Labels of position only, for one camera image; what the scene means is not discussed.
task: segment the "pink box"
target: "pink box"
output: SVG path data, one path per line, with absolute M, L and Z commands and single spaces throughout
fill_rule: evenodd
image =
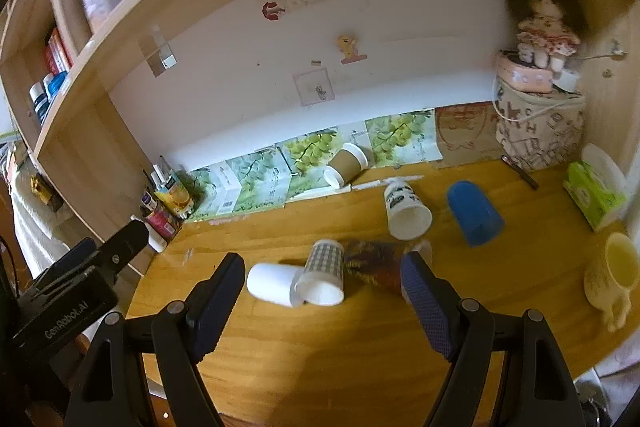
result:
M 523 92 L 551 92 L 553 71 L 541 70 L 520 61 L 518 55 L 498 55 L 498 78 Z

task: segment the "wooden desk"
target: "wooden desk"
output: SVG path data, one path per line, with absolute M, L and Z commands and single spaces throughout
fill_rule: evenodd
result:
M 640 299 L 626 327 L 614 334 L 582 292 L 582 273 L 613 224 L 598 234 L 562 189 L 565 167 L 537 172 L 534 192 L 499 161 L 436 171 L 429 165 L 370 171 L 370 178 L 421 173 L 417 194 L 433 212 L 426 234 L 433 270 L 462 297 L 493 312 L 543 312 L 572 375 L 600 361 L 640 325 Z M 476 182 L 504 217 L 491 243 L 466 245 L 446 201 L 457 180 Z M 282 210 L 185 227 L 152 262 L 130 317 L 153 314 L 210 277 L 227 251 L 247 271 L 261 261 L 299 262 L 321 237 L 343 241 L 390 236 L 382 188 L 292 203 Z M 430 349 L 412 309 L 401 298 L 347 279 L 343 304 L 286 309 L 242 290 L 215 352 L 199 365 L 220 412 L 273 427 L 423 425 L 448 364 Z M 500 355 L 492 360 L 478 419 L 492 410 Z M 159 381 L 153 356 L 146 372 Z

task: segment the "doll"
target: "doll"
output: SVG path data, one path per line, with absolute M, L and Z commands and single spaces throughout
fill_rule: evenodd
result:
M 560 73 L 586 29 L 578 0 L 507 0 L 518 22 L 520 60 Z

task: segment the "red book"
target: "red book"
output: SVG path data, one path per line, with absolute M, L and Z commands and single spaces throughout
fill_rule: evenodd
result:
M 49 41 L 47 41 L 47 46 L 51 50 L 51 55 L 53 56 L 53 61 L 56 63 L 56 67 L 60 72 L 65 70 L 65 63 L 62 61 L 62 57 L 60 57 L 60 51 L 56 46 L 56 39 L 53 38 L 53 34 L 49 37 Z
M 49 48 L 49 44 L 44 46 L 44 59 L 45 59 L 45 61 L 47 63 L 47 67 L 49 68 L 49 71 L 53 75 L 56 75 L 56 74 L 60 73 L 60 71 L 58 71 L 58 67 L 56 65 L 56 61 L 53 59 L 53 54 L 51 53 L 51 49 Z
M 71 63 L 71 60 L 69 60 L 69 54 L 66 51 L 65 43 L 62 41 L 62 37 L 60 36 L 60 32 L 58 31 L 58 28 L 53 28 L 53 32 L 51 33 L 51 36 L 53 37 L 54 42 L 56 43 L 56 48 L 58 49 L 58 53 L 60 54 L 60 59 L 65 65 L 65 71 L 71 71 L 72 63 Z

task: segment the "yellow mug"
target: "yellow mug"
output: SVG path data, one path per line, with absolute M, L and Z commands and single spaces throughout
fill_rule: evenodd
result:
M 625 325 L 631 311 L 629 294 L 640 280 L 640 260 L 631 239 L 614 232 L 604 251 L 597 254 L 584 272 L 584 294 L 594 308 L 603 311 L 607 330 Z

